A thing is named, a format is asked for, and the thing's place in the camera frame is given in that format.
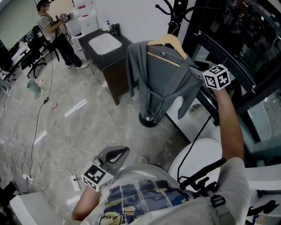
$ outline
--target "power strip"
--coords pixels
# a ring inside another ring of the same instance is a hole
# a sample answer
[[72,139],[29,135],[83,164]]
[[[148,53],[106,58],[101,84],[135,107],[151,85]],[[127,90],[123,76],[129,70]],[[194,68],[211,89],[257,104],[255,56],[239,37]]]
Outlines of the power strip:
[[72,185],[74,187],[74,190],[76,192],[80,191],[80,187],[79,187],[79,184],[78,184],[76,176],[72,175],[72,176],[70,176],[70,179],[71,179]]

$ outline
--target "black strap buckle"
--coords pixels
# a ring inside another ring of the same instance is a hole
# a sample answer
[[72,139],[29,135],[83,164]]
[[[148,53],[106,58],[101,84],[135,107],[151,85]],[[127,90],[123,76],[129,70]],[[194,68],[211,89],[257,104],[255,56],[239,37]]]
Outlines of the black strap buckle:
[[217,208],[217,207],[225,204],[225,199],[224,199],[224,197],[222,197],[220,195],[213,195],[211,197],[211,203],[214,208]]

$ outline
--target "wooden hanger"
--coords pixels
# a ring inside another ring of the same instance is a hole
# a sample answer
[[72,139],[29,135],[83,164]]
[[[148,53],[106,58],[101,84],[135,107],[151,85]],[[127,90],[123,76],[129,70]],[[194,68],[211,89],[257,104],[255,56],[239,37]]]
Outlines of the wooden hanger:
[[[183,48],[182,48],[182,46],[180,44],[180,40],[176,36],[174,36],[172,34],[165,34],[165,35],[163,35],[159,39],[152,40],[152,41],[148,42],[148,46],[149,45],[157,45],[157,44],[162,44],[162,45],[171,44],[174,47],[174,49],[182,56],[182,58],[184,58],[184,59],[187,58],[187,55],[185,54],[185,52],[184,52],[184,50],[183,50]],[[177,67],[180,66],[180,65],[178,65],[178,64],[176,64],[176,63],[174,63],[174,62],[172,62],[170,60],[162,58],[162,57],[160,57],[158,55],[155,55],[153,53],[147,52],[147,54],[152,55],[152,56],[154,56],[156,58],[159,58],[161,60],[164,60],[164,61],[166,61],[168,63],[171,63],[171,64],[173,64],[173,65],[175,65]]]

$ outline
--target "black pants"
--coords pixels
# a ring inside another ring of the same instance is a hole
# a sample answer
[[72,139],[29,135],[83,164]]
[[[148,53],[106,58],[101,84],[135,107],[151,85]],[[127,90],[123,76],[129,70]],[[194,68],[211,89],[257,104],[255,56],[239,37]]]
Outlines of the black pants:
[[81,59],[74,53],[71,44],[66,40],[63,34],[56,37],[52,44],[61,53],[66,65],[74,64],[75,67],[82,66]]

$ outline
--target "countertop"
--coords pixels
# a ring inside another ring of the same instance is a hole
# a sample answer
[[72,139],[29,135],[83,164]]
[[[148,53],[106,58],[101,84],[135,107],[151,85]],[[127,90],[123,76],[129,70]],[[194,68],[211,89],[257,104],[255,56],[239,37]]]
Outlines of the countertop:
[[96,30],[92,33],[89,33],[89,34],[87,34],[84,37],[81,37],[79,39],[79,42],[80,42],[80,45],[81,45],[82,49],[86,52],[88,57],[90,57],[92,59],[93,63],[97,66],[97,68],[100,71],[102,71],[105,68],[110,67],[111,65],[125,59],[126,55],[127,55],[127,48],[132,43],[131,41],[129,41],[123,35],[120,35],[120,36],[112,35],[118,41],[120,41],[122,43],[122,46],[113,50],[113,51],[111,51],[111,52],[103,54],[103,55],[97,54],[92,49],[92,47],[89,45],[89,41],[92,40],[93,38],[97,37],[97,36],[100,36],[100,35],[104,34],[104,33],[108,33],[108,32],[99,29],[99,30]]

